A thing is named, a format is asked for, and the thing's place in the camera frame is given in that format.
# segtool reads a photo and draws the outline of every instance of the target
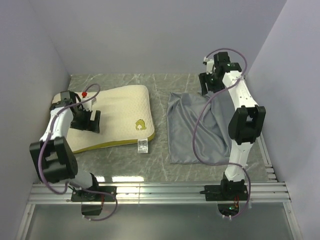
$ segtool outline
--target wrinkled gray fabric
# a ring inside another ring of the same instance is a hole
[[[192,148],[192,134],[197,118],[212,96],[170,93],[167,109],[167,130],[170,162],[199,163]],[[196,132],[196,151],[209,163],[227,163],[231,151],[228,125],[235,108],[228,91],[219,94],[205,109]]]

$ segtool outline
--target yellow logo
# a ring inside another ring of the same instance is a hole
[[[136,121],[135,123],[135,130],[139,131],[139,130],[146,130],[146,123],[145,121],[143,121],[142,119],[139,119],[138,121]]]

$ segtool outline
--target gray wall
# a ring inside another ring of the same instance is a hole
[[[30,0],[72,74],[198,73],[221,47],[251,66],[285,1]]]
[[[43,134],[69,76],[27,0],[2,0],[0,23],[0,234],[11,240],[36,179],[29,144]]]
[[[288,0],[248,75],[263,128],[305,240],[320,239],[320,2]]]

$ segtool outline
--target yellow trim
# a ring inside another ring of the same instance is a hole
[[[156,131],[152,133],[151,136],[148,137],[148,142],[154,139],[156,135]],[[85,151],[89,150],[94,150],[94,149],[101,149],[101,148],[106,148],[106,147],[113,147],[113,146],[120,146],[120,145],[127,145],[127,144],[136,144],[138,142],[138,139],[131,139],[131,140],[121,140],[121,141],[110,141],[110,142],[105,142],[101,144],[97,144],[94,146],[89,146],[86,148],[82,148],[80,150],[74,151],[74,154],[79,154]]]

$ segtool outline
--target gray marble surface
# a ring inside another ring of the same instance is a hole
[[[80,92],[92,83],[101,90],[126,85],[145,85],[149,91],[155,137],[149,142],[149,154],[138,154],[137,145],[114,146],[76,154],[79,168],[105,181],[114,176],[123,180],[139,176],[145,182],[220,181],[225,166],[211,167],[202,164],[170,164],[167,139],[167,103],[170,92],[198,94],[197,74],[90,74],[72,75],[69,90]],[[254,182],[268,180],[258,141],[248,157],[247,171]]]

